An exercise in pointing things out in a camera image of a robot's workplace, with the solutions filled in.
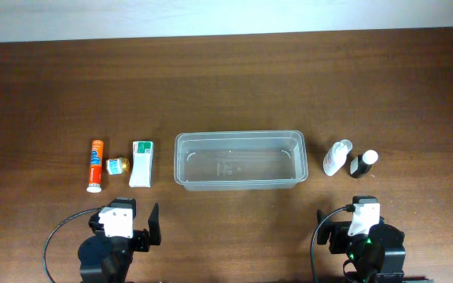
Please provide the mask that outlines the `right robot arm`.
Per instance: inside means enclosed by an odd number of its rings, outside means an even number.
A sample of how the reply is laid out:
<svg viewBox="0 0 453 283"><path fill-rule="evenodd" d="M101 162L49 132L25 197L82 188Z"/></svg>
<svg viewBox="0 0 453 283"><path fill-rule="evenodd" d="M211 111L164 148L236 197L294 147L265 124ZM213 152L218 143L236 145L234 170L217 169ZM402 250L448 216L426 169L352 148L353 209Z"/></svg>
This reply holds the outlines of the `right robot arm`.
<svg viewBox="0 0 453 283"><path fill-rule="evenodd" d="M312 242L329 245L333 255L344 254L344 266L352 264L353 271L344 271L347 282L401 282L404 277L403 265L406 250L403 246L405 234L379 218L365 234L348 235L350 221L334 222L331 216L343 211L339 208L328 215L317 211L318 227Z"/></svg>

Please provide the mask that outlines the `dark bottle white cap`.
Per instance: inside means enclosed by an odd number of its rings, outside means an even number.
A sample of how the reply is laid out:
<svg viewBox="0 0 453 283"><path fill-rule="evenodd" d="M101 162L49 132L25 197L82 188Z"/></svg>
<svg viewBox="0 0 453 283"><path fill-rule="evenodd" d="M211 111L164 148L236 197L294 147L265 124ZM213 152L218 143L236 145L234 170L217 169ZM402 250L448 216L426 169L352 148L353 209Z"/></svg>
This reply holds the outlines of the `dark bottle white cap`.
<svg viewBox="0 0 453 283"><path fill-rule="evenodd" d="M351 163L349 173L353 178L362 178L378 161L379 155L375 150L367 150L358 155Z"/></svg>

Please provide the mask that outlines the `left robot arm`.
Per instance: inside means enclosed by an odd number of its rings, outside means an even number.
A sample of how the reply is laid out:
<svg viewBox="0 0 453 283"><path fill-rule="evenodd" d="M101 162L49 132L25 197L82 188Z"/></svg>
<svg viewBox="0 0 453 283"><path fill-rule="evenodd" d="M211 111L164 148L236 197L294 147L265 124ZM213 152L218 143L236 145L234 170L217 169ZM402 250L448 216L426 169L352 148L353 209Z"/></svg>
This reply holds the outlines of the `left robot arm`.
<svg viewBox="0 0 453 283"><path fill-rule="evenodd" d="M148 218L147 230L136 230L136 200L117 197L90 217L94 235L79 247L79 273L83 282L121 283L126 280L136 252L161 244L159 205Z"/></svg>

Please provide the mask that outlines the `white spray bottle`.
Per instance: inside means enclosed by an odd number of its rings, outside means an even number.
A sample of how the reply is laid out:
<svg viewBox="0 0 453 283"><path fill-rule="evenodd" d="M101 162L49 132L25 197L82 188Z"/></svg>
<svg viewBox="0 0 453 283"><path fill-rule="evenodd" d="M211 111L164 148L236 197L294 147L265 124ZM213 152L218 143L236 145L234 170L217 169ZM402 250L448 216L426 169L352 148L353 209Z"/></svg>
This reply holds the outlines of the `white spray bottle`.
<svg viewBox="0 0 453 283"><path fill-rule="evenodd" d="M322 168L324 173L327 176L335 175L345 164L352 148L352 143L347 139L335 142L323 159Z"/></svg>

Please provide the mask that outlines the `white green medicine box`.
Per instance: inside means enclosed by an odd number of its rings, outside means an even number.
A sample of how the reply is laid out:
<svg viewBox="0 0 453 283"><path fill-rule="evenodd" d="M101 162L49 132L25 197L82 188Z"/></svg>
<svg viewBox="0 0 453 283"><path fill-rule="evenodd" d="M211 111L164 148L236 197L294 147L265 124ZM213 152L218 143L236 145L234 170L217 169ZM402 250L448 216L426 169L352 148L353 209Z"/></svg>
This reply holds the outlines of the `white green medicine box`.
<svg viewBox="0 0 453 283"><path fill-rule="evenodd" d="M131 188L151 186L153 150L152 141L133 142L133 166L129 179Z"/></svg>

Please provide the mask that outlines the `orange tablet tube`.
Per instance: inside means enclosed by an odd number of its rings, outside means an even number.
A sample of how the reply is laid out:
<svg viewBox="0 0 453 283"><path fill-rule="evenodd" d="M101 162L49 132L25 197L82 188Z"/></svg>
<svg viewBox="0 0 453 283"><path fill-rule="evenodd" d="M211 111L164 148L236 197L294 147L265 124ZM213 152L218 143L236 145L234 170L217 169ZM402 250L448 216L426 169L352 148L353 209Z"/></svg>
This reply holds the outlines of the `orange tablet tube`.
<svg viewBox="0 0 453 283"><path fill-rule="evenodd" d="M101 192L103 151L104 142L102 140L93 140L90 154L89 181L87 186L88 193Z"/></svg>

